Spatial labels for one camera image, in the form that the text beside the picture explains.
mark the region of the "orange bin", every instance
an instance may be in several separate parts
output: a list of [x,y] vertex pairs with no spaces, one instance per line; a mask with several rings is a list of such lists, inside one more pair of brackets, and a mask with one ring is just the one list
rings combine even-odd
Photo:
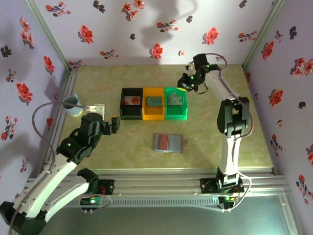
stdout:
[[[161,106],[149,106],[146,104],[147,97],[157,96],[162,98]],[[164,87],[144,87],[142,100],[143,120],[164,120],[165,119]]]

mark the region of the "green bin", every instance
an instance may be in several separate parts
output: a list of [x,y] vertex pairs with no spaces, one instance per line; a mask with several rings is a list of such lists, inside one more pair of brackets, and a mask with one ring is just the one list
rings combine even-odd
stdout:
[[[165,92],[165,119],[167,120],[187,120],[188,118],[188,103],[187,92],[184,92],[176,87],[167,87]],[[176,92],[176,96],[182,96],[182,105],[168,105],[168,97]]]

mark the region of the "purple wall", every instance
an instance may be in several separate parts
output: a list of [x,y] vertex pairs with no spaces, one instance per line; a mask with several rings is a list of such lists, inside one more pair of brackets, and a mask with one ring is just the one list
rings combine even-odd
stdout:
[[271,154],[305,234],[313,211],[313,3],[287,1],[247,68]]
[[[54,94],[59,92],[66,73],[24,2],[10,0],[0,7],[1,204],[13,201],[31,172],[38,168],[45,145],[33,130],[31,116],[39,105],[56,100]],[[52,106],[44,107],[36,115],[36,125],[46,136],[50,117]],[[8,226],[2,218],[0,228],[0,235],[6,235]]]

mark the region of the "table surface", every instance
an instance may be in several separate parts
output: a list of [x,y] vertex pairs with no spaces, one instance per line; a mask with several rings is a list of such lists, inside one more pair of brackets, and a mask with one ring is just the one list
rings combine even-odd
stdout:
[[[119,115],[122,88],[175,87],[184,65],[81,67],[73,93],[83,105],[106,105],[105,120]],[[223,77],[240,96],[250,100],[254,132],[241,141],[239,166],[271,167],[261,126],[241,65],[228,65]],[[213,168],[220,163],[222,136],[217,129],[220,102],[209,89],[187,93],[188,120],[121,120],[117,134],[103,136],[89,158],[77,169]],[[80,117],[67,116],[61,140],[80,126]],[[183,153],[153,152],[153,134],[179,134],[187,140]]]

